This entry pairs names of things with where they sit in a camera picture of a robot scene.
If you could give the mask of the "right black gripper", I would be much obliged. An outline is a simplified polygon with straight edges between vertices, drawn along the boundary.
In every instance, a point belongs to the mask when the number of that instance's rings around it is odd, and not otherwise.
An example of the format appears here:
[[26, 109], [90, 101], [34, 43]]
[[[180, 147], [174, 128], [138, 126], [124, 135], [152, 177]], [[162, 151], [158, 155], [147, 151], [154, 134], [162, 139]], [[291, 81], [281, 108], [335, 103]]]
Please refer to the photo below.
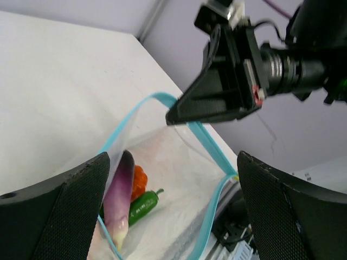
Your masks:
[[303, 1], [281, 39], [284, 49], [257, 46], [254, 31], [265, 24], [276, 26], [248, 18], [243, 25], [244, 105], [261, 106], [265, 98], [287, 93], [305, 101], [321, 88], [325, 104], [346, 102], [346, 1]]

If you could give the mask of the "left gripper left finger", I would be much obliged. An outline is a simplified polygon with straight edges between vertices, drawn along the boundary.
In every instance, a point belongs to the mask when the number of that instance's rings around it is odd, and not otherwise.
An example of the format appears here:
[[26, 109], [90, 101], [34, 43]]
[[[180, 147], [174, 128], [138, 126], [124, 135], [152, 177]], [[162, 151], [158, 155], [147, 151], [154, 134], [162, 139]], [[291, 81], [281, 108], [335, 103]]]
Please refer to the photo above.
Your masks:
[[86, 259], [109, 172], [103, 152], [1, 195], [1, 259]]

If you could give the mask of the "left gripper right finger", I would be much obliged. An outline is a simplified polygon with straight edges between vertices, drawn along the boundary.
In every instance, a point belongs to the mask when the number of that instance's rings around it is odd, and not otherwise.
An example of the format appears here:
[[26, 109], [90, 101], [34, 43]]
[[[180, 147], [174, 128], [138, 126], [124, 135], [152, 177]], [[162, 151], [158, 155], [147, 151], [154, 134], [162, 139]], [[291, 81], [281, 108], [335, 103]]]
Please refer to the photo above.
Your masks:
[[346, 259], [346, 194], [244, 151], [237, 169], [260, 259]]

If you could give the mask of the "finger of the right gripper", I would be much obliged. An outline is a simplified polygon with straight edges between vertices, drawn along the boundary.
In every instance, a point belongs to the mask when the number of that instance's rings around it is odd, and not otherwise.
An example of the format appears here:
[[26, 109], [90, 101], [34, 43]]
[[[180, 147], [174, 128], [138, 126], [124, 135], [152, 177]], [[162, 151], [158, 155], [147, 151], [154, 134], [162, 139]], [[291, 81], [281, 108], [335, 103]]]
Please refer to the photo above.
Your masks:
[[200, 74], [166, 114], [168, 125], [240, 120], [263, 103], [263, 66], [252, 26], [217, 25]]

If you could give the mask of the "purple toy eggplant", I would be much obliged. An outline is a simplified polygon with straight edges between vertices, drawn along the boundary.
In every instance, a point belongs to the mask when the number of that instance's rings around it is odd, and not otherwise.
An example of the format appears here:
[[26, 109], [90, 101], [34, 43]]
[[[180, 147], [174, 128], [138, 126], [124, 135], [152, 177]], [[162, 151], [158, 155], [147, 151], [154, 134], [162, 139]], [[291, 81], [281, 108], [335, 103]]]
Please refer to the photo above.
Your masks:
[[118, 251], [128, 233], [134, 168], [133, 155], [125, 150], [103, 201], [104, 223]]

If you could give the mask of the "green toy chili pepper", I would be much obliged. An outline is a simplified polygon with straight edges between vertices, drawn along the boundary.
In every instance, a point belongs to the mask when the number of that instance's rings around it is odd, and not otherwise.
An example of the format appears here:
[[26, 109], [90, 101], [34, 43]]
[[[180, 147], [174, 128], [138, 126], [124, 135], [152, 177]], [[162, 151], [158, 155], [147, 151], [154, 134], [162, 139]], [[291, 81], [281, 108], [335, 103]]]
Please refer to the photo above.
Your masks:
[[134, 200], [130, 205], [128, 214], [128, 225], [132, 226], [137, 221], [145, 217], [152, 211], [159, 202], [159, 194], [163, 193], [164, 189], [160, 188], [157, 191], [146, 191], [139, 198]]

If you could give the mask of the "orange toy fruit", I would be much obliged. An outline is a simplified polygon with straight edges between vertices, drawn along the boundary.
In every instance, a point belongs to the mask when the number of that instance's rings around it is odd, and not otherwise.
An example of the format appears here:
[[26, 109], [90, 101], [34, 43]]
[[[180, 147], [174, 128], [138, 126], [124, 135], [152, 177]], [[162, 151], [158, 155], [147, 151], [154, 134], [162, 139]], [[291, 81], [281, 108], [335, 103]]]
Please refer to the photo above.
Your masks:
[[148, 177], [144, 172], [143, 168], [139, 165], [136, 165], [134, 168], [134, 180], [133, 180], [133, 189], [131, 195], [131, 202], [135, 201], [146, 191]]

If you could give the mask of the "clear zip top bag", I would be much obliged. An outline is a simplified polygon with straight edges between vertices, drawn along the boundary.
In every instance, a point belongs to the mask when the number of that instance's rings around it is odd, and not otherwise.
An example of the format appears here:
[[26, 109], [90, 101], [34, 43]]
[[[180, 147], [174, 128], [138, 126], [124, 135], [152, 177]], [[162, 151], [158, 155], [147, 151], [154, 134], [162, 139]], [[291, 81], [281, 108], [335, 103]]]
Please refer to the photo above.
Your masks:
[[122, 232], [117, 248], [98, 219], [88, 259], [205, 259], [221, 192], [237, 175], [214, 138], [200, 123], [167, 126], [176, 102], [167, 93], [140, 101], [102, 147], [113, 177], [129, 151], [147, 174], [146, 189], [157, 205]]

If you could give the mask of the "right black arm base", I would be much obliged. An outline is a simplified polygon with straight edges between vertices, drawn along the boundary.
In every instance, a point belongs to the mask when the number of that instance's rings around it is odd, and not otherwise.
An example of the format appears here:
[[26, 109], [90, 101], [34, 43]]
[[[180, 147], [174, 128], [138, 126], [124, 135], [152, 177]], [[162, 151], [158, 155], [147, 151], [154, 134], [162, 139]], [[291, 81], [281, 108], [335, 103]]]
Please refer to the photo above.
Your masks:
[[232, 251], [238, 242], [251, 238], [253, 231], [249, 224], [245, 200], [240, 198], [226, 206], [211, 231], [222, 246]]

